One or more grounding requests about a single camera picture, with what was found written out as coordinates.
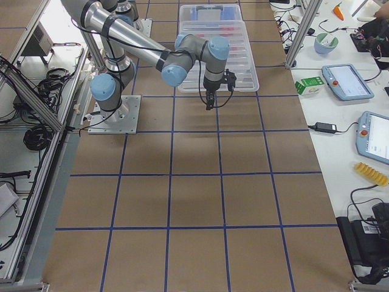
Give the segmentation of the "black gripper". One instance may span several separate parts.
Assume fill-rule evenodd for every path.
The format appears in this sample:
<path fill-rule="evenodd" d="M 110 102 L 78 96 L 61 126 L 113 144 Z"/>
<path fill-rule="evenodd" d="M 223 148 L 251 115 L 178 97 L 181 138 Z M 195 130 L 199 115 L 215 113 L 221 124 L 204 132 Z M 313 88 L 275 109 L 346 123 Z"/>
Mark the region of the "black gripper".
<path fill-rule="evenodd" d="M 206 89 L 206 92 L 205 100 L 202 99 L 202 102 L 206 102 L 207 111 L 213 109 L 213 102 L 215 102 L 215 93 L 220 88 L 221 84 L 226 84 L 227 89 L 230 92 L 230 96 L 228 97 L 226 102 L 228 102 L 232 98 L 235 90 L 236 76 L 233 72 L 226 69 L 222 71 L 218 77 L 218 80 L 210 80 L 209 78 L 207 78 L 206 75 L 204 75 L 203 86 Z"/>

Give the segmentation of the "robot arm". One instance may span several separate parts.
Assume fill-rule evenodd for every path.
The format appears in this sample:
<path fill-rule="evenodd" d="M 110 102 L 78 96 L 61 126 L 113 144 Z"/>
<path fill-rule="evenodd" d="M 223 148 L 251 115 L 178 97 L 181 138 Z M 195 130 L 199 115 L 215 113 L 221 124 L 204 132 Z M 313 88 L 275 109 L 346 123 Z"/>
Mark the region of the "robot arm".
<path fill-rule="evenodd" d="M 80 30 L 99 34 L 153 65 L 171 87 L 181 85 L 192 67 L 199 64 L 204 78 L 198 86 L 205 88 L 201 101 L 207 110 L 215 108 L 215 95 L 222 84 L 234 92 L 236 77 L 226 68 L 230 52 L 227 38 L 216 36 L 206 40 L 184 33 L 177 36 L 174 50 L 169 50 L 104 9 L 100 1 L 63 1 L 62 4 Z"/>

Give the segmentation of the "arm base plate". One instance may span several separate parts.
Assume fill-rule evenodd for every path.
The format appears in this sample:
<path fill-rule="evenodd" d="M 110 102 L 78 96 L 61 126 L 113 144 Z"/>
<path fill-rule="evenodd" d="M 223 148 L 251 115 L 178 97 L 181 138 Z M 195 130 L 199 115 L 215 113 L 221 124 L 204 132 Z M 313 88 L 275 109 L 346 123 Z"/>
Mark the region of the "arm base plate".
<path fill-rule="evenodd" d="M 122 104 L 112 116 L 110 113 L 101 111 L 100 106 L 95 102 L 94 110 L 99 114 L 91 117 L 92 127 L 88 128 L 89 134 L 136 134 L 139 119 L 139 110 L 142 97 L 121 96 Z"/>

